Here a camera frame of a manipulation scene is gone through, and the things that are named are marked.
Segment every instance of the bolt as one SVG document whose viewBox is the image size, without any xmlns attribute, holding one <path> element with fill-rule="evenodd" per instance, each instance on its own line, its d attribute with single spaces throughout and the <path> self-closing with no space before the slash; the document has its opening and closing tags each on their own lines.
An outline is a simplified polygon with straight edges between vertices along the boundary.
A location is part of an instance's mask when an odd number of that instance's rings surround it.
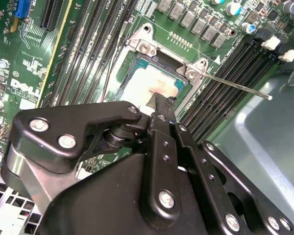
<svg viewBox="0 0 294 235">
<path fill-rule="evenodd" d="M 158 115 L 159 119 L 162 120 L 162 121 L 166 121 L 166 118 L 165 116 L 163 116 L 162 114 Z"/>
<path fill-rule="evenodd" d="M 180 125 L 180 128 L 181 128 L 182 131 L 187 131 L 186 127 L 183 126 L 183 125 Z"/>
<path fill-rule="evenodd" d="M 159 201 L 165 208 L 171 209 L 174 207 L 174 199 L 171 193 L 167 191 L 161 191 L 159 193 Z"/>
<path fill-rule="evenodd" d="M 240 224 L 233 215 L 226 214 L 225 220 L 230 229 L 232 229 L 235 232 L 238 232 L 240 230 Z"/>
<path fill-rule="evenodd" d="M 34 131 L 43 132 L 49 128 L 49 125 L 46 121 L 41 119 L 34 119 L 29 123 L 29 126 Z"/>
<path fill-rule="evenodd" d="M 63 148 L 74 148 L 76 146 L 76 140 L 69 135 L 62 135 L 58 139 L 58 143 Z"/>
<path fill-rule="evenodd" d="M 208 147 L 208 149 L 210 150 L 210 151 L 214 151 L 215 149 L 214 149 L 214 147 L 211 145 L 211 144 L 207 144 L 207 147 Z"/>
<path fill-rule="evenodd" d="M 280 222 L 281 222 L 281 224 L 282 224 L 287 230 L 291 231 L 291 227 L 290 227 L 289 223 L 288 223 L 285 219 L 280 218 Z"/>
<path fill-rule="evenodd" d="M 127 109 L 128 109 L 131 113 L 134 113 L 134 114 L 137 113 L 137 110 L 135 109 L 135 107 L 129 106 Z"/>
<path fill-rule="evenodd" d="M 143 53 L 143 54 L 148 54 L 150 52 L 150 46 L 147 45 L 147 44 L 145 44 L 145 43 L 143 43 L 143 44 L 140 45 L 139 51 L 141 53 Z"/>
<path fill-rule="evenodd" d="M 278 222 L 273 218 L 273 217 L 268 217 L 268 221 L 270 223 L 270 225 L 275 229 L 275 230 L 280 230 L 280 226 L 278 224 Z"/>
</svg>

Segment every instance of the silver rod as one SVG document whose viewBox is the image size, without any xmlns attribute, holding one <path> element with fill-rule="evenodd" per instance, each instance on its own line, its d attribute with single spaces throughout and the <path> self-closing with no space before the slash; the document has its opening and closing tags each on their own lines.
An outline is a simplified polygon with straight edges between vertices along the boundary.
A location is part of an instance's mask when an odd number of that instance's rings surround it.
<svg viewBox="0 0 294 235">
<path fill-rule="evenodd" d="M 215 77 L 215 76 L 212 76 L 212 75 L 209 75 L 209 74 L 206 74 L 206 73 L 202 73 L 201 75 L 204 76 L 204 77 L 210 78 L 212 80 L 215 80 L 217 82 L 221 82 L 223 84 L 226 84 L 228 86 L 235 87 L 235 88 L 240 89 L 242 91 L 252 93 L 252 94 L 257 95 L 257 96 L 259 96 L 261 98 L 264 98 L 264 99 L 267 99 L 267 100 L 272 100 L 272 95 L 265 94 L 265 93 L 253 90 L 251 88 L 248 88 L 248 87 L 245 87 L 245 86 L 236 84 L 234 82 L 230 82 L 230 81 L 227 81 L 227 80 L 224 80 L 224 79 L 221 79 L 219 77 Z"/>
</svg>

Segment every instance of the chip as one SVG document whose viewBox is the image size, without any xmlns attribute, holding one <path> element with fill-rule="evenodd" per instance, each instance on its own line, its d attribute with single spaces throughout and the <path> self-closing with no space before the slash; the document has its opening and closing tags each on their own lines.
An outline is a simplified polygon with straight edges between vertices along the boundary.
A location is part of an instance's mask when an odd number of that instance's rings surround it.
<svg viewBox="0 0 294 235">
<path fill-rule="evenodd" d="M 196 22 L 196 24 L 194 25 L 193 29 L 192 29 L 192 32 L 199 35 L 202 30 L 204 29 L 206 23 L 201 20 L 201 19 L 198 19 L 198 21 Z"/>
<path fill-rule="evenodd" d="M 198 6 L 197 2 L 192 1 L 188 9 L 190 11 L 194 11 L 197 6 Z"/>
<path fill-rule="evenodd" d="M 278 17 L 278 13 L 275 10 L 270 11 L 270 13 L 267 15 L 268 20 L 274 21 Z"/>
<path fill-rule="evenodd" d="M 288 23 L 288 24 L 284 27 L 283 31 L 286 32 L 286 33 L 291 33 L 292 30 L 293 30 L 293 28 L 294 28 L 294 26 L 293 26 L 291 23 Z"/>
<path fill-rule="evenodd" d="M 186 28 L 189 28 L 195 19 L 195 15 L 188 11 L 186 12 L 185 16 L 183 17 L 182 21 L 180 22 Z"/>
<path fill-rule="evenodd" d="M 217 31 L 214 28 L 208 26 L 202 35 L 202 39 L 205 39 L 209 42 L 214 37 L 216 32 Z"/>
<path fill-rule="evenodd" d="M 218 21 L 218 19 L 219 19 L 218 17 L 214 16 L 214 17 L 210 20 L 209 23 L 210 23 L 211 25 L 215 25 L 215 23 Z"/>
<path fill-rule="evenodd" d="M 205 18 L 205 16 L 208 14 L 208 10 L 206 8 L 203 8 L 199 14 L 199 17 L 201 17 L 202 19 Z"/>
<path fill-rule="evenodd" d="M 255 23 L 256 20 L 258 20 L 259 18 L 259 15 L 257 12 L 255 11 L 251 11 L 250 14 L 247 16 L 247 21 L 250 22 L 250 23 Z"/>
<path fill-rule="evenodd" d="M 227 24 L 224 23 L 224 24 L 220 27 L 219 31 L 220 31 L 221 33 L 224 33 L 228 27 L 229 27 L 229 26 L 228 26 Z"/>
<path fill-rule="evenodd" d="M 183 10 L 184 10 L 184 7 L 181 4 L 176 3 L 172 8 L 169 14 L 169 17 L 176 21 L 180 17 L 180 15 L 183 13 Z"/>
<path fill-rule="evenodd" d="M 256 11 L 260 11 L 264 7 L 264 4 L 262 2 L 258 3 L 258 5 L 255 7 Z"/>
</svg>

